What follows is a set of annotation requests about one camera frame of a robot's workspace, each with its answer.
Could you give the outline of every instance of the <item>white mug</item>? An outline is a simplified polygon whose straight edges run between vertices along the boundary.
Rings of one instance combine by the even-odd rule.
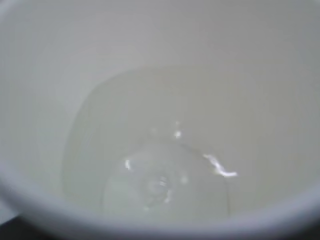
[[[1,195],[26,220],[71,239],[272,239],[314,224],[320,219],[319,17],[316,0],[4,0]],[[231,126],[225,141],[233,147],[221,143],[214,154],[232,159],[225,167],[234,177],[226,179],[232,214],[223,217],[229,200],[213,196],[222,216],[214,221],[155,225],[101,217],[94,180],[102,168],[92,163],[86,172],[77,162],[64,172],[73,123],[106,80],[172,66],[206,66],[212,81],[232,79],[226,101],[246,104],[247,112],[235,117],[216,116],[221,136],[224,119]],[[243,140],[250,131],[250,141]]]

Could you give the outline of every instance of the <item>liquid surface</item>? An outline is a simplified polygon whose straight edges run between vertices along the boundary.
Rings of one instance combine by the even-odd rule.
[[[221,76],[209,67],[146,68],[100,84],[68,139],[65,196],[110,219],[195,223],[300,191],[296,91]]]

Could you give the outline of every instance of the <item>clear liquid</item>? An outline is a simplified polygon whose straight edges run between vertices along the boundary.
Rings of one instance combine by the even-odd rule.
[[[145,68],[97,86],[68,139],[65,196],[108,219],[199,223],[303,189],[300,91],[216,71]]]

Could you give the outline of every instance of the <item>white ceramic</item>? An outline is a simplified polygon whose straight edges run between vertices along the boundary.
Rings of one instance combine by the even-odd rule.
[[[11,210],[7,204],[0,201],[0,224],[4,224],[17,215],[16,212]]]
[[[0,4],[1,193],[31,223],[75,239],[293,234],[320,219],[319,40],[320,5],[311,0],[5,0]],[[238,164],[235,170],[247,186],[235,206],[239,214],[187,227],[145,226],[96,217],[65,202],[64,147],[88,94],[123,72],[174,65],[212,66],[217,78],[238,78],[255,111],[254,99],[265,98],[259,122],[270,126],[264,136],[270,134],[266,144],[272,151],[252,149],[273,167],[266,174],[269,165],[260,162],[262,174],[251,164]],[[274,118],[264,118],[269,113]],[[292,155],[292,161],[281,161],[281,154]],[[264,187],[246,178],[250,174],[260,176]],[[241,214],[271,193],[283,201]]]

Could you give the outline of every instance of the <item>dark background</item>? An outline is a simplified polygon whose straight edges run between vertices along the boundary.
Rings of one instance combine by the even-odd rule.
[[[65,240],[55,238],[16,217],[0,226],[0,240]],[[320,222],[296,236],[281,240],[320,240]]]

